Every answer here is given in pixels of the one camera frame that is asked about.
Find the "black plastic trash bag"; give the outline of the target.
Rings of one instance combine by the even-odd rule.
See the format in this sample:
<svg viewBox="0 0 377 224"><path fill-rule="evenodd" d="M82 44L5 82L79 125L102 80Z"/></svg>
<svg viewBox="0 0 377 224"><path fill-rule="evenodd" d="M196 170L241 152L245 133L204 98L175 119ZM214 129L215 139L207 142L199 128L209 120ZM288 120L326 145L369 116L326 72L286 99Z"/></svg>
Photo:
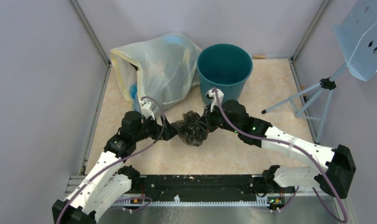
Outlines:
<svg viewBox="0 0 377 224"><path fill-rule="evenodd" d="M189 111L182 115L181 120L171 124L177 130L177 134L184 144L199 147L207 139L208 131L196 123L200 117L198 113Z"/></svg>

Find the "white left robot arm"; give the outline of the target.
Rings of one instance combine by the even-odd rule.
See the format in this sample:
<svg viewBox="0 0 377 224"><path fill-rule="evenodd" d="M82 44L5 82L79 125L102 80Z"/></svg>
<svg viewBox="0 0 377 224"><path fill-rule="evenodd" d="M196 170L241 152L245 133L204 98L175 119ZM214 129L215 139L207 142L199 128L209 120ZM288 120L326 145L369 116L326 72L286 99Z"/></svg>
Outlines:
<svg viewBox="0 0 377 224"><path fill-rule="evenodd" d="M78 187L64 200L52 206L56 224L96 224L103 214L124 193L134 193L140 188L139 173L124 162L136 156L136 143L147 138L155 142L170 140L178 133L168 120L161 116L162 124L140 112L129 111L121 121L117 133L106 143L100 158Z"/></svg>

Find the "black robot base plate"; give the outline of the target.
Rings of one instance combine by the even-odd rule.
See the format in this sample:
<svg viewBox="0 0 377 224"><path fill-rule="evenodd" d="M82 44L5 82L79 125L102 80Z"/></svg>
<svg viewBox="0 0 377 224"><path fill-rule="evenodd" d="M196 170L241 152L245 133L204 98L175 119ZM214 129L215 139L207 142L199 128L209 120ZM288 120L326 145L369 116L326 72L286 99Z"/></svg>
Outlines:
<svg viewBox="0 0 377 224"><path fill-rule="evenodd" d="M154 202L254 202L271 194L293 193L259 175L142 175L126 195L148 196Z"/></svg>

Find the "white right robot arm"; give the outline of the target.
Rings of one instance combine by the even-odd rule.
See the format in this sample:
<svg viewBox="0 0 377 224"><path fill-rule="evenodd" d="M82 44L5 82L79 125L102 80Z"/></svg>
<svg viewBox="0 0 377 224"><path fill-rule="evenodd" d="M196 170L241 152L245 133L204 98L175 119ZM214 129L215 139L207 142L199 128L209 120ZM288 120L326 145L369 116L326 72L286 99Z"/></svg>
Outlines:
<svg viewBox="0 0 377 224"><path fill-rule="evenodd" d="M294 137L268 121L251 117L236 100L226 101L221 108L205 106L196 124L209 133L218 128L235 132L248 145L272 150L305 164L296 168L270 166L262 174L264 186L270 192L300 186L319 187L330 196L337 193L341 199L348 196L356 165L350 149L344 145L326 147Z"/></svg>

